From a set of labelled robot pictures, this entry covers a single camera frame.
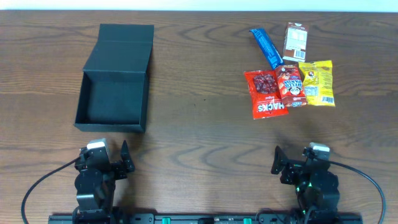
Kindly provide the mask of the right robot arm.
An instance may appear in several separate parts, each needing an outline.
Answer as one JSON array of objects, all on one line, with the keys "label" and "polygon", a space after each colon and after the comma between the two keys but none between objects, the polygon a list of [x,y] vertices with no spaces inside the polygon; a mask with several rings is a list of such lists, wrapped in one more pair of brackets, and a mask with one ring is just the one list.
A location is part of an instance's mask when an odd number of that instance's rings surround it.
[{"label": "right robot arm", "polygon": [[280,175],[282,184],[293,185],[299,208],[284,218],[285,223],[333,223],[340,199],[338,177],[329,171],[330,148],[311,142],[303,150],[305,161],[289,159],[275,147],[271,173]]}]

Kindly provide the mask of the blue cookie packet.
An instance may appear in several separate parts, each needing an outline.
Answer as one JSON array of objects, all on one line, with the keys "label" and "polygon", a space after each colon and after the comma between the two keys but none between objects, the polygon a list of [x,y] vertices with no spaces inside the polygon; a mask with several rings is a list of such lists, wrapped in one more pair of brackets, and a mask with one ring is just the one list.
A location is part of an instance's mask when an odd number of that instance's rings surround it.
[{"label": "blue cookie packet", "polygon": [[250,32],[253,34],[271,69],[275,70],[278,66],[284,65],[282,57],[263,28],[251,29]]}]

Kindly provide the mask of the red Hacks candy bag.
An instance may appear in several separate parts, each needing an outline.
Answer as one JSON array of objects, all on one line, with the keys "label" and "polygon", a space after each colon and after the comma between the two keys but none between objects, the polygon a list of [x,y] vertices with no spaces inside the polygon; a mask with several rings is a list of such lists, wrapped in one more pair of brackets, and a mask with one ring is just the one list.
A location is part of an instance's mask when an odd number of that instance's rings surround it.
[{"label": "red Hacks candy bag", "polygon": [[253,119],[283,116],[289,113],[282,103],[275,71],[245,71],[244,76],[251,96]]}]

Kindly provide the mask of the black gift box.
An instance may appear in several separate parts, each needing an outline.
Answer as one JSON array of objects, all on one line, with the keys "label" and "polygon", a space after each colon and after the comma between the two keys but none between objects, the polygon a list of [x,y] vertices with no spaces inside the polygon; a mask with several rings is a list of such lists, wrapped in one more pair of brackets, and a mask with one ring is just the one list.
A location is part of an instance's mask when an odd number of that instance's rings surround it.
[{"label": "black gift box", "polygon": [[153,38],[153,25],[100,25],[83,67],[76,128],[117,133],[146,130]]}]

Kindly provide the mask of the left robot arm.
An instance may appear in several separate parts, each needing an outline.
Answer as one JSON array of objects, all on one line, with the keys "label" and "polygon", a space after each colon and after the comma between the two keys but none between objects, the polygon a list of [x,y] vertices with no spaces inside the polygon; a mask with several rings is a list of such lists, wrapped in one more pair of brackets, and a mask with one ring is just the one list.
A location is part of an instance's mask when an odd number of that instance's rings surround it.
[{"label": "left robot arm", "polygon": [[116,162],[109,160],[105,138],[90,141],[81,148],[75,169],[79,172],[75,179],[78,207],[72,213],[73,223],[130,222],[121,208],[113,205],[116,181],[135,170],[126,141],[121,147],[121,159]]}]

